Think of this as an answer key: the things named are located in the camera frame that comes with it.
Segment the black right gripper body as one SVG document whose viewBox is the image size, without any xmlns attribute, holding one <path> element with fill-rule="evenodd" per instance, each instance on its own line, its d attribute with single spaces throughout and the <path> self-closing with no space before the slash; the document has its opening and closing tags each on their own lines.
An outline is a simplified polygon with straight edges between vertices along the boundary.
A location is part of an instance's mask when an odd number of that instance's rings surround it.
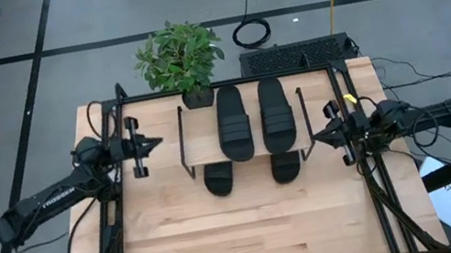
<svg viewBox="0 0 451 253">
<path fill-rule="evenodd" d="M 324 115 L 331 121 L 328 123 L 337 124 L 337 132 L 341 135 L 342 147 L 345 155 L 343 162 L 345 165 L 353 165 L 358 160 L 367 157 L 366 138 L 370 130 L 368 118 L 363 112 L 356 112 L 348 114 L 347 118 L 339 116 L 340 108 L 335 100 L 329 101 L 323 108 Z"/>
</svg>

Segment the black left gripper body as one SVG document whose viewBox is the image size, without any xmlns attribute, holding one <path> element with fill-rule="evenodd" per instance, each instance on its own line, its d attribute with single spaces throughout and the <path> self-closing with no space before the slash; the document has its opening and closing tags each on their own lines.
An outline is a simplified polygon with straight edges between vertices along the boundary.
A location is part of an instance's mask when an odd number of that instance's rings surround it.
<svg viewBox="0 0 451 253">
<path fill-rule="evenodd" d="M 111 155 L 111 161 L 113 163 L 123 160 L 133 159 L 136 163 L 134 174 L 136 178 L 148 177 L 148 168 L 142 163 L 145 152 L 142 142 L 140 141 L 137 129 L 138 121 L 135 117 L 127 116 L 123 122 L 128 133 L 128 138 L 113 137 L 109 141 L 109 150 Z"/>
</svg>

